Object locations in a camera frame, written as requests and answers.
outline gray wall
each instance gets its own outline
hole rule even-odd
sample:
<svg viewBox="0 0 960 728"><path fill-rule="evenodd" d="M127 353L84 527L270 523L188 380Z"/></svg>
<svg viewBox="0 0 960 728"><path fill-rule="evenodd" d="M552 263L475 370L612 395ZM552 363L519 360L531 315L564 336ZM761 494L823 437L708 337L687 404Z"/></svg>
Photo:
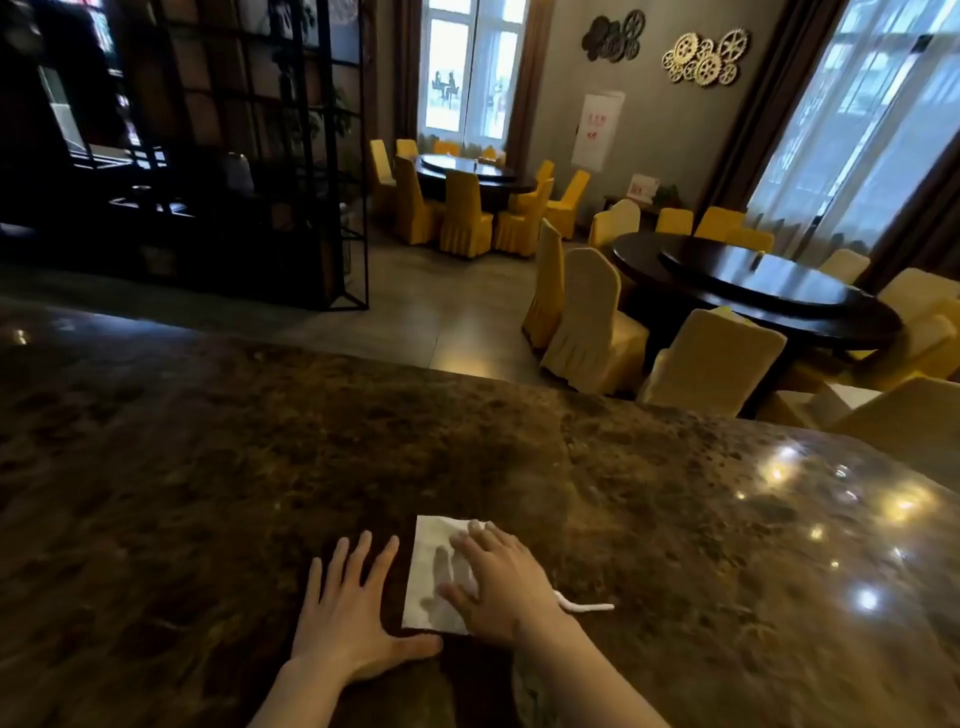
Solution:
<svg viewBox="0 0 960 728"><path fill-rule="evenodd" d="M784 0L556 0L528 171L533 174L545 158L553 159L553 197L558 199L573 176L570 157L584 95L619 90L627 98L616 138L603 171L590 179L581 222L588 223L604 195L624 194L637 172L676 184L684 202L695 205L783 5ZM639 55L620 63L588 61L580 40L593 18L603 14L622 21L633 8L647 16ZM753 35L735 84L700 88L669 82L660 59L680 35L695 32L719 40L734 28Z"/></svg>

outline white napkin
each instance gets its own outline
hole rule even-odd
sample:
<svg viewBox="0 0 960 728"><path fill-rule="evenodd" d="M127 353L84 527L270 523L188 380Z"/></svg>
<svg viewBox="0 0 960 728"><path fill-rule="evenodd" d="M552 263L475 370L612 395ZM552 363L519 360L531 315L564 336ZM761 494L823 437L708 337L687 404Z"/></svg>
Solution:
<svg viewBox="0 0 960 728"><path fill-rule="evenodd" d="M477 593L470 564L450 545L450 536L466 531L468 523L445 516L417 516L414 556L403 602L403 627L469 634L457 610L437 594L437 587L449 581L460 584L470 594Z"/></svg>

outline hand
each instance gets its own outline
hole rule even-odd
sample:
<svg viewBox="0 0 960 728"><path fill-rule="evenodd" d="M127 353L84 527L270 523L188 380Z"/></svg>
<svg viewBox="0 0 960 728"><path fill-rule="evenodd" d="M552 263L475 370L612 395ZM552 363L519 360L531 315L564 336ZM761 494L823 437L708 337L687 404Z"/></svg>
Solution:
<svg viewBox="0 0 960 728"><path fill-rule="evenodd" d="M360 534L357 548L349 559L349 540L342 538L337 542L323 598L320 598L323 564L320 559L314 559L310 565L290 660L300 665L301 675L334 679L342 687L354 680L376 677L408 660L433 657L443 649L444 643L436 635L400 639L383 631L380 623L383 582L400 541L396 536L391 537L373 562L367 582L361 586L360 571L371 540L370 531Z"/></svg>
<svg viewBox="0 0 960 728"><path fill-rule="evenodd" d="M473 598L453 583L441 585L439 592L464 618L471 634L512 648L523 630L565 618L543 567L516 536L493 523L484 528L471 521L468 533L451 536L450 544L473 569L479 595Z"/></svg>

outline white sign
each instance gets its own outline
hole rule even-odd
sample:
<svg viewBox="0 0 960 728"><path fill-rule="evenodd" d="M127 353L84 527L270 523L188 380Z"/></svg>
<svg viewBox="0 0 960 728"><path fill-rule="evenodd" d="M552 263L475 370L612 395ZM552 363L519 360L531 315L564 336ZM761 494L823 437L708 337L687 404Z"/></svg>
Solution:
<svg viewBox="0 0 960 728"><path fill-rule="evenodd" d="M580 114L577 142L573 145L573 165L594 172L603 169L607 152L616 135L616 124L623 108L622 91L589 93Z"/></svg>
<svg viewBox="0 0 960 728"><path fill-rule="evenodd" d="M654 195L660 189L660 180L655 177L645 177L644 175L634 175L630 180L630 189L627 190L627 197L639 203L651 205L654 202Z"/></svg>

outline sheer curtain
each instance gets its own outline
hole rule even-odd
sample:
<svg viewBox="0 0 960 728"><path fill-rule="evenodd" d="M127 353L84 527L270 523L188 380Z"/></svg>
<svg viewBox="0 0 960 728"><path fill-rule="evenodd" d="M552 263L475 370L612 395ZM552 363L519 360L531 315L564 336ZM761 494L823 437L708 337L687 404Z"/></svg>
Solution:
<svg viewBox="0 0 960 728"><path fill-rule="evenodd" d="M774 252L869 255L960 130L960 1L851 0L748 205Z"/></svg>

